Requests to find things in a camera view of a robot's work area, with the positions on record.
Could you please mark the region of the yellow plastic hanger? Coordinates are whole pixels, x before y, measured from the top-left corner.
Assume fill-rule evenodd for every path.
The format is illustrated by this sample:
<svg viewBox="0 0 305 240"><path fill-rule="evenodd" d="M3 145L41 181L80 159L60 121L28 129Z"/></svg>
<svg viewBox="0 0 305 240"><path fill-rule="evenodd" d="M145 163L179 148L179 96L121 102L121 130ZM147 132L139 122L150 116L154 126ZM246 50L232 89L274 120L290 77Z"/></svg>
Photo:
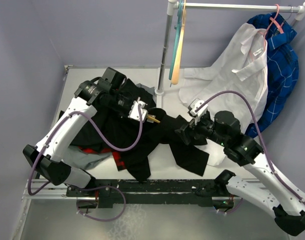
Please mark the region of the yellow plastic hanger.
<svg viewBox="0 0 305 240"><path fill-rule="evenodd" d="M160 120L156 119L154 115L148 115L146 119L147 119L147 122L149 122L149 123L159 124L161 122Z"/></svg>

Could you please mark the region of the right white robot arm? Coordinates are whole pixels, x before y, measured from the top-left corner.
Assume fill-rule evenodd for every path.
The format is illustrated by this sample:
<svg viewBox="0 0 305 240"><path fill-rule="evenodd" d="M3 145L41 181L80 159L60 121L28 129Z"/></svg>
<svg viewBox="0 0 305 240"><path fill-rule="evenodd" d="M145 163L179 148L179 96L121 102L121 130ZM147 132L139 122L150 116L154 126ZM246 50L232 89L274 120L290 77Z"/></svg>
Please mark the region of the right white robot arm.
<svg viewBox="0 0 305 240"><path fill-rule="evenodd" d="M263 147L241 133L240 122L232 112L219 111L211 119L206 111L175 133L186 145L196 138L222 146L228 159L254 175L266 188L248 185L231 171L224 170L216 178L214 187L219 195L231 193L261 208L288 235L295 237L305 231L305 193L268 160Z"/></svg>

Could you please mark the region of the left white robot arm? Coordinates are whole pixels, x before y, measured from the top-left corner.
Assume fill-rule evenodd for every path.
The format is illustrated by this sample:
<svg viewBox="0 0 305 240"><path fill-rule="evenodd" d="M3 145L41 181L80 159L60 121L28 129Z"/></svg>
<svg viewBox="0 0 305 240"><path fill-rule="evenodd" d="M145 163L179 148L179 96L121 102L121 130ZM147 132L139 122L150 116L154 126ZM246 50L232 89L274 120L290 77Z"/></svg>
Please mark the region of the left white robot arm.
<svg viewBox="0 0 305 240"><path fill-rule="evenodd" d="M38 172L55 186L67 184L76 186L84 196L95 192L94 177L81 168L63 162L68 147L86 123L93 125L100 138L112 149L126 152L139 142L128 147L114 146L101 132L92 117L102 108L113 110L119 115L139 121L143 129L141 108L137 102L138 87L121 72L108 67L103 76L82 82L58 122L49 133L35 145L26 145L23 155L29 162L32 171Z"/></svg>

